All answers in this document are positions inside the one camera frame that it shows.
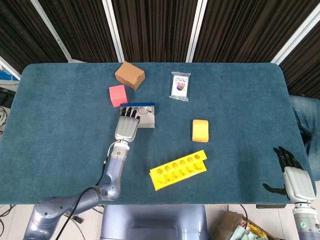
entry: white plastic bag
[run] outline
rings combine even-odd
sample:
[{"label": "white plastic bag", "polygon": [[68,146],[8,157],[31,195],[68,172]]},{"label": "white plastic bag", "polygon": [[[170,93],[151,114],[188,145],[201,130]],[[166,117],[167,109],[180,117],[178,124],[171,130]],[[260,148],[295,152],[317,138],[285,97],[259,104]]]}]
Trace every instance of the white plastic bag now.
[{"label": "white plastic bag", "polygon": [[188,102],[187,97],[189,77],[191,73],[172,71],[172,88],[169,98]]}]

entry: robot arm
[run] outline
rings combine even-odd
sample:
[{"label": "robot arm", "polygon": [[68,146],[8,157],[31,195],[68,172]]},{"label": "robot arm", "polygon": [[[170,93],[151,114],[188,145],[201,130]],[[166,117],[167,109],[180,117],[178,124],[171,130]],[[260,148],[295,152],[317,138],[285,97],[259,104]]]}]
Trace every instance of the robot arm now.
[{"label": "robot arm", "polygon": [[303,170],[294,155],[283,147],[273,148],[284,175],[285,188],[272,188],[263,184],[271,193],[287,195],[295,204],[292,210],[300,240],[320,239],[320,223],[317,211],[310,204],[316,199],[309,173]]},{"label": "robot arm", "polygon": [[119,197],[121,175],[130,149],[128,143],[134,141],[140,121],[139,117],[136,118],[137,111],[134,110],[131,114],[131,110],[131,107],[127,112],[125,108],[122,110],[115,130],[117,142],[114,143],[106,169],[110,183],[89,187],[84,192],[72,196],[42,199],[34,205],[23,240],[49,240],[63,214],[70,215],[74,211],[73,215],[78,215],[96,207],[100,200],[115,201]]}]

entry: blue table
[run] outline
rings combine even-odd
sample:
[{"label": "blue table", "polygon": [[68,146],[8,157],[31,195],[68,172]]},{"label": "blue table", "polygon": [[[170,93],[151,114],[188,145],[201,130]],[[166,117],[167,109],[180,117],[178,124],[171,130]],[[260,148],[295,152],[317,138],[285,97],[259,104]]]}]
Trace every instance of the blue table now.
[{"label": "blue table", "polygon": [[[285,204],[273,147],[310,174],[281,69],[271,63],[136,63],[146,79],[131,103],[155,102],[155,128],[138,129],[109,204]],[[120,63],[43,63],[25,68],[0,145],[0,204],[34,204],[94,185],[119,118],[108,88]],[[191,73],[189,102],[169,98],[171,71]],[[192,120],[209,142],[192,142]],[[207,172],[155,191],[149,170],[204,149]]]}]

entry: yellow egg tray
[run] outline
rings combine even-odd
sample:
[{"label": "yellow egg tray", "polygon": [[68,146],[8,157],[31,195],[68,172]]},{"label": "yellow egg tray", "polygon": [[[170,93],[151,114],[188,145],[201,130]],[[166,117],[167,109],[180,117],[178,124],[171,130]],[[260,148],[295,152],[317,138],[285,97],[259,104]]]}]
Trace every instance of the yellow egg tray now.
[{"label": "yellow egg tray", "polygon": [[207,171],[203,162],[206,159],[205,151],[200,150],[151,169],[149,174],[154,189],[158,191],[159,189]]}]

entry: pink block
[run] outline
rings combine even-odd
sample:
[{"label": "pink block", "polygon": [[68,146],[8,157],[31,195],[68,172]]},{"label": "pink block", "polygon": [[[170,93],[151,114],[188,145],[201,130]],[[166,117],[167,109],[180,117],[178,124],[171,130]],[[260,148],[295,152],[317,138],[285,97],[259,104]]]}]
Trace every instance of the pink block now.
[{"label": "pink block", "polygon": [[127,104],[127,95],[124,85],[109,87],[110,99],[114,107],[119,107],[120,104]]}]

